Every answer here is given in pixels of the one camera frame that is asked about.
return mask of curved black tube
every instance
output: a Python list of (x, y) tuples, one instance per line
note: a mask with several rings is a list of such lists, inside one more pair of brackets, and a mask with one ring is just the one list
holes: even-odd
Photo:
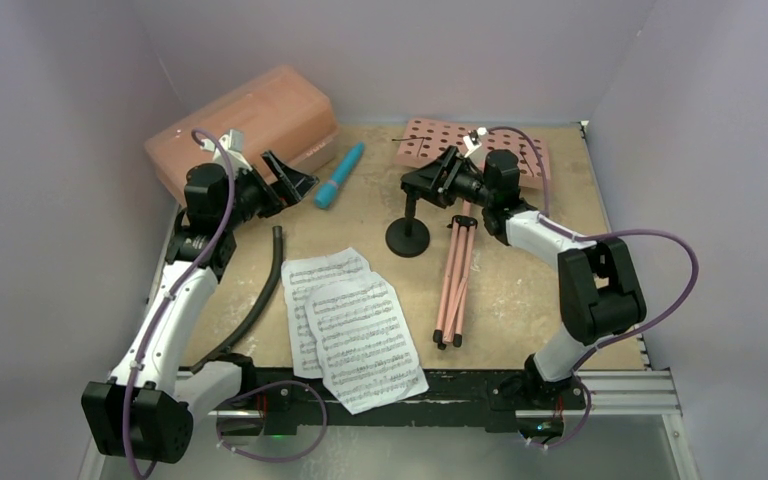
[(263, 289), (260, 291), (260, 295), (257, 296), (254, 305), (246, 315), (246, 318), (231, 332), (225, 340), (208, 353), (204, 359), (202, 359), (193, 370), (199, 370), (201, 367), (216, 359), (218, 356), (225, 353), (231, 353), (231, 349), (237, 344), (243, 337), (249, 333), (254, 323), (263, 314), (263, 310), (266, 309), (266, 305), (272, 298), (272, 294), (275, 293), (275, 288), (278, 286), (278, 282), (281, 280), (281, 265), (284, 263), (284, 232), (280, 226), (272, 227), (272, 269), (269, 271), (269, 277), (266, 279), (266, 283), (263, 285)]

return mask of beige table surface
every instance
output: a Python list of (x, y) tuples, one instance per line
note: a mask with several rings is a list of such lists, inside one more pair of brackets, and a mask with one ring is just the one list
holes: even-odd
[[(525, 358), (542, 347), (558, 329), (557, 275), (536, 257), (492, 238), (479, 224), (466, 301), (463, 346), (437, 349), (431, 334), (437, 318), (442, 274), (449, 247), (452, 215), (460, 202), (443, 210), (420, 201), (417, 218), (431, 232), (431, 246), (406, 259), (389, 251), (387, 226), (404, 213), (399, 178), (406, 167), (392, 164), (403, 126), (344, 126), (337, 159), (317, 172), (330, 177), (339, 159), (358, 141), (366, 151), (330, 210), (313, 205), (313, 195), (269, 219), (255, 219), (235, 232), (237, 250), (222, 283), (193, 331), (183, 364), (191, 365), (215, 347), (254, 304), (272, 260), (271, 228), (284, 228), (287, 260), (328, 255), (354, 247), (373, 271), (396, 289), (424, 368), (520, 369)], [(581, 233), (606, 231), (587, 149), (577, 128), (527, 128), (543, 139), (551, 154), (552, 218)], [(523, 190), (540, 206), (542, 195)], [(473, 215), (480, 219), (475, 208)], [(283, 287), (236, 352), (250, 355), (259, 367), (292, 367)], [(640, 370), (643, 363), (635, 339), (597, 353), (590, 369)]]

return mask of sheet music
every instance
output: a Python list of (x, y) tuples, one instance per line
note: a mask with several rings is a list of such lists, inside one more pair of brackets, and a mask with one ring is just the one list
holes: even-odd
[(428, 390), (396, 291), (377, 273), (316, 290), (305, 311), (322, 382), (353, 415)]
[(302, 378), (322, 378), (316, 357), (316, 339), (305, 316), (305, 302), (323, 285), (369, 272), (369, 262), (354, 248), (324, 257), (290, 260), (281, 266), (284, 302), (290, 328), (293, 373)]

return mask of blue cylindrical object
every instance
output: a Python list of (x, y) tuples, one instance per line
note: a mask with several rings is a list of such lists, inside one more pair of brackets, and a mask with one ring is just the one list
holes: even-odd
[(319, 187), (319, 191), (316, 192), (316, 197), (313, 199), (313, 203), (316, 204), (317, 207), (328, 208), (328, 206), (331, 205), (331, 202), (337, 197), (337, 191), (340, 189), (340, 185), (343, 184), (346, 177), (349, 176), (349, 173), (351, 173), (352, 169), (357, 165), (361, 155), (363, 155), (363, 148), (363, 142), (352, 147), (352, 149), (349, 150), (349, 153), (343, 157), (343, 161), (340, 162), (340, 165), (337, 166), (334, 175), (331, 175), (331, 178)]

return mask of white backdrop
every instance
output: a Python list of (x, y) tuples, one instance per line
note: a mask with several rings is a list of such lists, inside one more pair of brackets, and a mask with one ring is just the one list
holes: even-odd
[[(699, 254), (697, 290), (646, 339), (702, 478), (768, 478), (768, 0), (658, 0), (589, 127), (612, 226), (663, 227)], [(687, 262), (630, 242), (654, 313)]]
[(137, 0), (190, 109), (288, 63), (343, 121), (544, 124), (590, 117), (654, 3)]
[(0, 479), (73, 479), (80, 398), (139, 326), (182, 108), (129, 0), (0, 0)]

